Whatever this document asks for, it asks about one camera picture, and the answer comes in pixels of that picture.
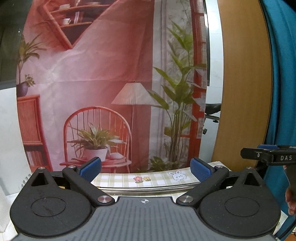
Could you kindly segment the person's hand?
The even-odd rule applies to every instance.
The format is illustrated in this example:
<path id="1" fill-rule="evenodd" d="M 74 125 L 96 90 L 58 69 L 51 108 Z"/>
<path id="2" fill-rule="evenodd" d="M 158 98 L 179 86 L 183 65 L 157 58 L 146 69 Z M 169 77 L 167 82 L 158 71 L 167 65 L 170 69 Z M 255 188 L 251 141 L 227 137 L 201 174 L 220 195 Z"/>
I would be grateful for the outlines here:
<path id="1" fill-rule="evenodd" d="M 288 205 L 288 214 L 289 215 L 295 215 L 295 209 L 296 209 L 296 202 L 293 197 L 292 191 L 288 187 L 285 192 L 285 201 Z"/>

